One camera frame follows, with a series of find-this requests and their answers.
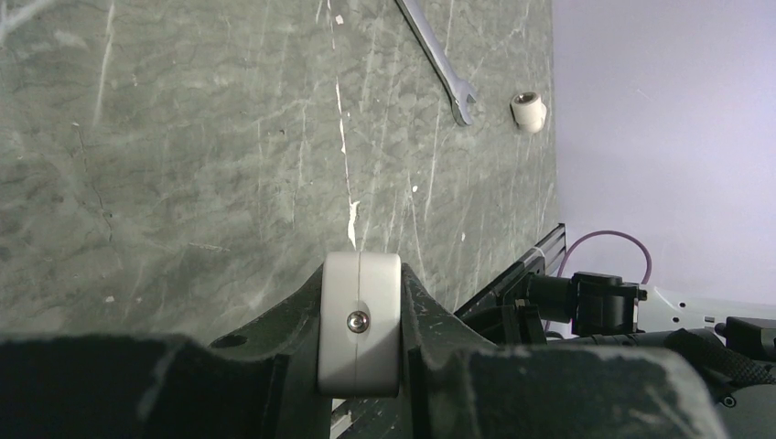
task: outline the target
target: white plastic part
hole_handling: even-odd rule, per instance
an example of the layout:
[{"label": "white plastic part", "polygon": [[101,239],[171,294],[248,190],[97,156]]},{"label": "white plastic part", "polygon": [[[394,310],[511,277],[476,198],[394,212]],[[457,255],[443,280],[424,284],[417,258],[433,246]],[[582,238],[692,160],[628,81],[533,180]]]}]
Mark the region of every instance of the white plastic part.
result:
[{"label": "white plastic part", "polygon": [[774,318],[776,306],[747,304],[679,293],[654,285],[642,285],[647,300],[639,302],[639,329],[674,331],[681,327],[714,328],[728,317]]},{"label": "white plastic part", "polygon": [[528,91],[520,93],[510,102],[512,116],[517,126],[526,133],[539,133],[544,128],[547,106],[542,103],[539,93]]},{"label": "white plastic part", "polygon": [[[399,391],[402,261],[397,254],[329,253],[323,264],[318,390],[325,396],[382,397]],[[369,317],[361,333],[348,327]]]}]

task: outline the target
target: white wall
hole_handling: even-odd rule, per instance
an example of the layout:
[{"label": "white wall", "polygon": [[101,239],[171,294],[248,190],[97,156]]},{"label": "white wall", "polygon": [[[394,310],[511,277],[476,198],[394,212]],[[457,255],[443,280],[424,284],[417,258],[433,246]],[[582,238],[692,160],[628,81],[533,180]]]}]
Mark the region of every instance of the white wall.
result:
[{"label": "white wall", "polygon": [[[776,304],[776,1],[554,1],[558,190],[569,243],[635,235],[651,284]],[[566,273],[638,282],[638,248]]]}]

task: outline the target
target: white plastic fitting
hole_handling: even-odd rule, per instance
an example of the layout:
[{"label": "white plastic fitting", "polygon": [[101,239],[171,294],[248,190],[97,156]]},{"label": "white plastic fitting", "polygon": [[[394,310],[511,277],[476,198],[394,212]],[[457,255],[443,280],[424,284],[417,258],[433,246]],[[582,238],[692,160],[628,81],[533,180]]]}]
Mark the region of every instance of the white plastic fitting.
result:
[{"label": "white plastic fitting", "polygon": [[318,339],[318,390],[324,396],[398,393],[401,277],[397,254],[327,255]]},{"label": "white plastic fitting", "polygon": [[542,95],[534,91],[520,93],[512,98],[510,106],[518,128],[531,134],[542,131],[547,117],[547,106],[542,102]]}]

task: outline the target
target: white vein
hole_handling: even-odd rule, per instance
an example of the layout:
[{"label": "white vein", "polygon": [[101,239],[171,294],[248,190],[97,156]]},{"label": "white vein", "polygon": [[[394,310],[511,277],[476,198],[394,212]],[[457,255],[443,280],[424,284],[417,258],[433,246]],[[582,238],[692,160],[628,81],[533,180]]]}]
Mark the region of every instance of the white vein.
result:
[{"label": "white vein", "polygon": [[288,49],[288,36],[290,32],[286,32],[286,37],[283,38],[283,48],[280,49],[280,71],[277,75],[279,80],[277,81],[277,90],[275,90],[275,94],[277,96],[280,96],[280,93],[283,89],[283,69],[286,66],[286,52]]},{"label": "white vein", "polygon": [[257,144],[259,144],[259,157],[264,160],[264,148],[262,147],[262,121],[256,121]]},{"label": "white vein", "polygon": [[[510,212],[514,209],[514,178],[517,176],[517,173],[520,172],[520,148],[514,148],[515,150],[515,158],[514,163],[516,164],[514,167],[514,172],[512,172],[512,182],[510,184],[510,195],[509,195],[509,202],[510,202]],[[515,254],[515,246],[514,246],[514,239],[512,236],[517,234],[517,230],[515,229],[516,221],[514,220],[514,215],[510,215],[510,231],[509,233],[509,247],[510,250],[512,250],[512,254]]]},{"label": "white vein", "polygon": [[272,0],[267,0],[266,5],[264,5],[264,20],[262,20],[262,35],[259,37],[259,49],[258,52],[261,53],[262,48],[264,48],[264,35],[266,35],[266,21],[269,18],[269,6],[272,4]]},{"label": "white vein", "polygon": [[[410,175],[407,174],[407,186],[412,185],[410,183]],[[417,215],[415,214],[415,201],[413,200],[412,196],[412,189],[409,191],[409,200],[410,200],[410,207],[413,211],[413,226],[415,226],[415,248],[417,249],[417,260],[420,262],[420,273],[423,275],[423,283],[427,284],[428,279],[426,278],[426,268],[423,266],[423,256],[420,254],[420,237],[417,234]]]},{"label": "white vein", "polygon": [[108,24],[105,27],[105,35],[108,41],[105,43],[105,53],[102,55],[102,69],[100,71],[100,86],[97,90],[97,103],[94,106],[94,118],[92,125],[100,123],[102,117],[102,95],[105,91],[105,74],[108,71],[108,64],[111,62],[111,52],[113,51],[113,17],[116,13],[116,3],[111,2],[111,8],[108,10]]},{"label": "white vein", "polygon": [[[458,231],[463,228],[463,223],[466,220],[466,217],[469,215],[469,209],[471,209],[471,200],[473,199],[473,197],[474,197],[473,194],[469,195],[469,199],[466,202],[466,207],[463,209],[463,215],[461,215],[460,222],[458,223],[458,227],[456,228],[456,234],[458,234]],[[461,232],[461,242],[463,242],[465,239],[466,239],[466,232],[464,231],[464,232]],[[459,245],[458,246],[458,250],[456,251],[456,254],[457,254],[457,263],[456,263],[457,268],[456,268],[456,270],[457,271],[460,271],[461,247],[463,247],[463,246]],[[453,253],[451,252],[449,254],[449,256],[447,257],[447,264],[446,264],[446,266],[450,265],[450,261],[452,260],[452,257],[453,257]],[[458,309],[458,299],[460,299],[460,289],[461,289],[461,285],[459,284],[458,285],[458,290],[456,291],[456,301],[455,301],[455,304],[453,304],[453,309]],[[473,291],[477,291],[477,286],[472,288],[472,290]]]},{"label": "white vein", "polygon": [[544,227],[544,214],[547,212],[547,203],[550,201],[550,197],[553,194],[553,190],[555,189],[555,183],[550,183],[550,187],[547,189],[547,194],[544,197],[544,204],[542,206],[542,212],[541,215],[539,215],[539,225],[536,229],[536,234],[538,235],[539,232],[542,231],[542,227]]},{"label": "white vein", "polygon": [[323,6],[323,0],[320,0],[318,2],[318,11],[316,11],[316,24],[318,23],[318,19],[320,18],[320,8]]},{"label": "white vein", "polygon": [[307,145],[307,104],[302,107],[302,141],[299,142],[299,161],[297,163],[298,176],[296,179],[296,190],[302,187],[302,166],[304,165],[304,152]]},{"label": "white vein", "polygon": [[3,3],[0,3],[0,46],[5,43],[5,39],[11,35],[11,32],[17,30],[39,12],[54,5],[56,1],[57,0],[36,0],[29,5],[18,8],[11,15],[8,14],[7,2],[4,1]]},{"label": "white vein", "polygon": [[393,194],[393,210],[391,211],[391,220],[388,221],[388,230],[385,232],[385,244],[383,245],[383,253],[388,252],[388,241],[391,240],[391,233],[393,232],[393,222],[396,220],[396,202],[399,200],[399,193]]},{"label": "white vein", "polygon": [[226,253],[231,251],[229,249],[219,247],[218,245],[202,244],[199,242],[189,242],[189,245],[191,247],[196,247],[201,250],[207,250],[209,252]]},{"label": "white vein", "polygon": [[453,27],[453,6],[456,0],[450,0],[450,15],[447,17],[447,35],[445,35],[445,55],[447,54],[447,48],[450,46],[450,28]]},{"label": "white vein", "polygon": [[363,252],[364,247],[366,246],[367,238],[369,237],[369,226],[372,223],[372,211],[374,210],[374,187],[375,183],[377,182],[377,176],[380,175],[380,161],[378,161],[374,165],[374,171],[372,172],[372,184],[369,188],[369,193],[372,194],[372,202],[369,205],[369,215],[366,217],[366,225],[364,226],[364,233],[363,237],[361,238],[361,248],[359,249],[359,252]]},{"label": "white vein", "polygon": [[57,29],[54,31],[54,39],[57,40],[60,46],[67,48],[82,48],[88,50],[89,46],[86,45],[86,41],[83,38],[64,30]]},{"label": "white vein", "polygon": [[402,222],[399,224],[399,243],[396,244],[396,252],[398,253],[402,249],[402,238],[404,237],[404,214],[407,211],[407,204],[410,202],[410,198],[404,194],[404,203],[402,203]]},{"label": "white vein", "polygon": [[388,85],[388,100],[385,103],[385,113],[383,114],[383,133],[380,136],[380,151],[383,150],[385,145],[385,132],[388,130],[388,111],[391,109],[391,96],[393,95],[393,80],[396,78],[396,66],[399,62],[399,55],[401,51],[399,46],[401,44],[402,30],[404,27],[399,27],[399,35],[396,39],[396,48],[393,50],[393,63],[391,65],[391,78]]},{"label": "white vein", "polygon": [[480,217],[480,245],[477,246],[477,266],[474,269],[474,289],[480,288],[480,269],[482,268],[482,235],[485,233],[485,212]]},{"label": "white vein", "polygon": [[372,75],[372,61],[374,60],[374,43],[377,40],[377,26],[382,27],[383,21],[381,19],[374,20],[372,23],[372,46],[369,49],[369,55],[366,56],[366,74],[364,75],[364,83],[361,86],[361,102],[359,102],[359,110],[363,112],[363,105],[366,102],[369,95],[369,77]]},{"label": "white vein", "polygon": [[349,202],[348,209],[348,239],[353,244],[353,250],[356,250],[356,217],[359,214],[359,203],[360,201]]},{"label": "white vein", "polygon": [[431,155],[431,177],[428,181],[428,197],[423,211],[423,222],[428,222],[428,208],[431,207],[431,197],[434,195],[434,174],[437,171],[437,140],[439,138],[439,114],[442,112],[442,97],[436,103],[436,128],[434,129],[434,153]]},{"label": "white vein", "polygon": [[[129,301],[131,301],[135,297],[135,293],[137,293],[137,288],[140,286],[140,282],[143,280],[143,271],[146,268],[146,262],[140,262],[140,269],[137,271],[137,277],[135,278],[135,285],[132,287],[132,291],[129,292]],[[138,297],[138,300],[136,302],[139,304],[143,301],[142,297]],[[124,317],[122,317],[122,321],[125,321],[125,319],[129,316],[129,309],[131,304],[127,304],[126,309],[124,310]]]},{"label": "white vein", "polygon": [[[331,0],[326,1],[326,7],[329,10],[329,30],[331,31],[331,49],[336,50],[334,44],[334,25],[331,21]],[[340,96],[340,76],[335,76],[334,91],[337,94],[337,113],[339,114],[339,139],[342,141],[342,147],[339,150],[345,156],[345,185],[348,189],[348,240],[356,248],[356,217],[358,217],[360,201],[353,201],[353,194],[350,190],[350,170],[348,169],[348,147],[345,144],[345,121],[342,118],[342,98]]]}]

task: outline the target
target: wrench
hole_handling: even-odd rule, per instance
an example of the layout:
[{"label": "wrench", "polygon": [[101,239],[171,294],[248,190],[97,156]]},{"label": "wrench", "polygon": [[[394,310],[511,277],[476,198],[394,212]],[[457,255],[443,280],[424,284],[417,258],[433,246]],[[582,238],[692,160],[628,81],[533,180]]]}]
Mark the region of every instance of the wrench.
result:
[{"label": "wrench", "polygon": [[453,117],[459,125],[471,125],[471,115],[467,103],[477,101],[477,93],[474,87],[468,81],[458,77],[453,66],[445,55],[445,50],[439,44],[439,40],[434,35],[434,29],[428,24],[423,10],[417,3],[417,0],[396,0],[404,17],[413,29],[413,33],[423,47],[423,51],[434,66],[436,74],[442,80],[447,95],[450,97],[450,104],[453,107]]}]

